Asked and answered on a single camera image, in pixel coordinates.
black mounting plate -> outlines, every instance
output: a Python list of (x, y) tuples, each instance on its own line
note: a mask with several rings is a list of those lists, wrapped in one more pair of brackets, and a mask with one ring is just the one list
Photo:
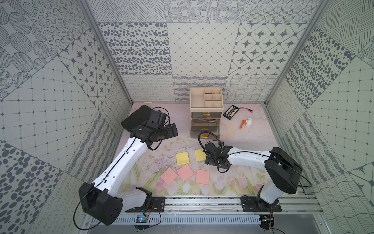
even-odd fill
[[(156, 210), (158, 210), (159, 212), (163, 212), (164, 208), (165, 208), (165, 197), (154, 197), (152, 196), (152, 199), (151, 199), (151, 204), (153, 204), (153, 209), (151, 210), (151, 213), (153, 212), (156, 212)], [(129, 209), (127, 211), (125, 211), (126, 213), (135, 213), (135, 212), (144, 212), (146, 210), (144, 210), (144, 208), (141, 208), (141, 207), (135, 207), (135, 208), (132, 208), (132, 209)]]
[[(258, 205), (256, 204), (256, 197), (252, 196), (242, 196), (240, 197), (241, 205), (243, 208), (243, 212), (269, 212), (271, 208), (267, 208), (267, 210), (261, 210)], [(282, 212), (282, 208), (280, 206), (279, 200), (276, 199), (275, 202), (270, 205), (273, 207), (273, 212)]]

patterned wall panel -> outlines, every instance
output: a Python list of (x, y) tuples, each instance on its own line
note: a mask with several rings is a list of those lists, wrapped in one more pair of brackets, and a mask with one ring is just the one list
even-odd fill
[(101, 23), (100, 29), (122, 75), (171, 74), (165, 23)]
[(237, 24), (168, 23), (174, 75), (227, 75)]
[(76, 0), (22, 0), (18, 4), (17, 9), (26, 12), (57, 54), (89, 28)]
[(305, 112), (286, 80), (281, 81), (277, 92), (267, 107), (281, 137)]
[(55, 57), (1, 102), (0, 138), (64, 169), (97, 108)]
[(334, 233), (373, 233), (374, 208), (349, 173), (313, 186)]
[(173, 76), (122, 75), (133, 101), (175, 101)]
[(1, 231), (27, 233), (44, 210), (62, 171), (0, 142)]
[(223, 100), (230, 101), (264, 101), (278, 76), (276, 75), (229, 75)]
[(97, 22), (165, 22), (163, 0), (88, 0)]
[(57, 56), (99, 109), (112, 87), (114, 74), (91, 29)]
[(65, 172), (91, 183), (111, 163), (117, 143), (118, 137), (99, 112)]
[(313, 185), (347, 172), (306, 112), (283, 136), (283, 141)]
[(17, 2), (1, 4), (0, 14), (2, 100), (51, 60), (54, 52)]
[(320, 0), (246, 0), (242, 21), (247, 23), (308, 23)]
[(219, 87), (224, 91), (227, 76), (173, 76), (176, 101), (190, 101), (192, 87)]
[(279, 75), (306, 24), (240, 24), (231, 75)]
[(374, 69), (358, 57), (308, 113), (347, 169), (374, 162)]
[(317, 27), (357, 54), (374, 36), (373, 15), (372, 1), (333, 0)]
[(239, 23), (245, 0), (164, 0), (166, 22)]
[(286, 75), (304, 108), (310, 107), (354, 56), (320, 29), (314, 29)]
[(373, 37), (366, 44), (366, 46), (357, 54), (357, 57), (374, 67), (374, 33)]
[[(73, 224), (73, 214), (80, 200), (78, 190), (82, 184), (83, 181), (63, 172), (50, 194), (49, 200), (45, 203), (42, 212), (36, 217), (28, 233), (66, 234), (75, 232), (77, 228)], [(82, 219), (82, 215), (82, 209), (79, 207), (75, 215), (77, 223)]]

grid pattern tile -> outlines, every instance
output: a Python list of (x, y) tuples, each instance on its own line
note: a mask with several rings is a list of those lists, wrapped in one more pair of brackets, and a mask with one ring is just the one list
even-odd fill
[(355, 58), (308, 113), (347, 169), (374, 162), (374, 68)]
[(223, 100), (264, 101), (277, 78), (277, 75), (230, 75), (227, 78)]
[(0, 137), (64, 168), (97, 113), (57, 57), (1, 102)]

storage compartment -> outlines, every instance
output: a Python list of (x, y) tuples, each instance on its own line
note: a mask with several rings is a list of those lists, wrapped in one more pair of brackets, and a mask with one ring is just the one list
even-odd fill
[[(197, 139), (203, 131), (209, 131), (220, 137), (220, 120), (219, 119), (193, 119), (191, 120), (190, 138)], [(211, 134), (204, 133), (201, 139), (215, 139)]]
[(223, 113), (221, 88), (190, 88), (190, 112), (193, 119), (220, 119)]

sticky note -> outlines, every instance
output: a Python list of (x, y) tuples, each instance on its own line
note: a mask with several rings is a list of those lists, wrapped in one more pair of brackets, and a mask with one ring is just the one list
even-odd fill
[(169, 186), (178, 177), (178, 175), (170, 167), (162, 173), (161, 179)]
[(198, 169), (196, 172), (196, 183), (202, 183), (203, 185), (209, 185), (209, 174), (210, 171), (204, 171)]
[(206, 154), (203, 152), (203, 149), (195, 149), (196, 162), (205, 161)]
[(193, 171), (191, 170), (188, 164), (184, 165), (180, 169), (177, 170), (178, 175), (182, 178), (183, 182), (188, 180), (191, 176), (194, 175)]
[(187, 152), (177, 154), (177, 165), (178, 166), (182, 166), (187, 163), (190, 163)]

